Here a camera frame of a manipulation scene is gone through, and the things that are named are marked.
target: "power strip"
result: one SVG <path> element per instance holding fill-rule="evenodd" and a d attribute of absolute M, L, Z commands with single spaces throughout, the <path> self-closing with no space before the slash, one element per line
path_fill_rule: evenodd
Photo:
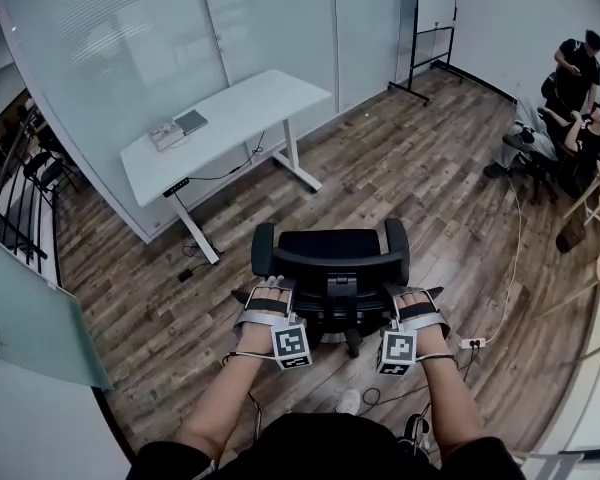
<path fill-rule="evenodd" d="M 472 348 L 484 348 L 487 346 L 487 341 L 484 338 L 469 338 L 460 342 L 460 348 L 470 350 Z"/>

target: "white sneaker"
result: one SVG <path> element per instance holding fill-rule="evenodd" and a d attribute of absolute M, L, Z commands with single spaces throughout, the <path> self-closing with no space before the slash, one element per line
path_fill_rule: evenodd
<path fill-rule="evenodd" d="M 340 401 L 338 402 L 336 412 L 355 416 L 360 410 L 360 402 L 360 391 L 357 389 L 347 389 L 342 393 L 342 398 L 340 398 Z"/>

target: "desk control panel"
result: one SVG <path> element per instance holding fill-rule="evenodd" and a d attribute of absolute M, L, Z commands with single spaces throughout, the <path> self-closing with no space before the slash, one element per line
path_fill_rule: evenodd
<path fill-rule="evenodd" d="M 189 184 L 189 178 L 185 178 L 182 181 L 179 181 L 178 183 L 176 183 L 173 187 L 171 187 L 169 190 L 165 190 L 162 195 L 164 197 L 170 197 L 173 194 L 175 194 L 178 190 L 180 190 L 182 187 L 186 187 Z"/>

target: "standing desk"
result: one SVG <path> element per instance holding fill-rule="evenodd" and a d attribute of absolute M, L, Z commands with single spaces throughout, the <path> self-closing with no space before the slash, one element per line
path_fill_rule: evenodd
<path fill-rule="evenodd" d="M 209 262 L 216 263 L 218 255 L 178 199 L 177 191 L 201 167 L 281 121 L 287 156 L 276 152 L 273 157 L 318 191 L 322 184 L 300 167 L 289 117 L 329 97 L 331 93 L 324 89 L 270 70 L 196 103 L 174 119 L 195 109 L 207 119 L 207 125 L 164 151 L 158 151 L 149 134 L 145 134 L 120 152 L 136 201 L 145 207 L 166 197 Z"/>

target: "wooden floor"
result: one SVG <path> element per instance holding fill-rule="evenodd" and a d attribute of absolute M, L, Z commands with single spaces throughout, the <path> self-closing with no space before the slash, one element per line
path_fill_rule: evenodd
<path fill-rule="evenodd" d="M 304 168 L 323 183 L 317 194 L 267 162 L 197 208 L 198 222 L 224 251 L 216 266 L 182 255 L 191 238 L 180 222 L 147 246 L 93 189 L 65 203 L 58 237 L 64 286 L 82 302 L 115 386 L 109 403 L 135 449 L 173 434 L 234 345 L 231 329 L 240 307 L 230 291 L 256 283 L 249 254 L 260 222 L 275 222 L 277 232 L 376 228 L 384 240 L 383 219 L 399 217 L 411 242 L 411 284 L 446 287 L 439 301 L 454 345 L 458 336 L 492 335 L 511 281 L 518 213 L 507 179 L 487 180 L 481 170 L 501 143 L 513 108 L 444 72 L 432 71 L 415 86 L 433 97 L 429 107 L 406 93 L 385 93 L 301 143 Z M 578 355 L 593 296 L 544 320 L 535 315 L 592 274 L 598 237 L 591 227 L 585 242 L 560 255 L 554 239 L 567 197 L 555 206 L 547 197 L 531 206 L 529 181 L 514 179 L 513 186 L 523 229 L 508 316 L 467 382 L 489 431 L 525 451 L 565 391 L 571 369 L 561 365 Z M 177 280 L 184 268 L 199 264 L 204 266 L 191 279 Z M 378 339 L 368 338 L 353 361 L 344 347 L 323 346 L 309 368 L 268 368 L 253 391 L 264 424 L 287 411 L 332 411 L 348 387 L 378 387 L 385 399 L 421 386 L 420 367 L 398 381 L 376 375 Z M 461 365 L 468 357 L 459 354 Z M 421 390 L 366 417 L 399 432 L 405 417 L 427 400 Z M 251 442 L 253 415 L 245 406 L 228 458 Z"/>

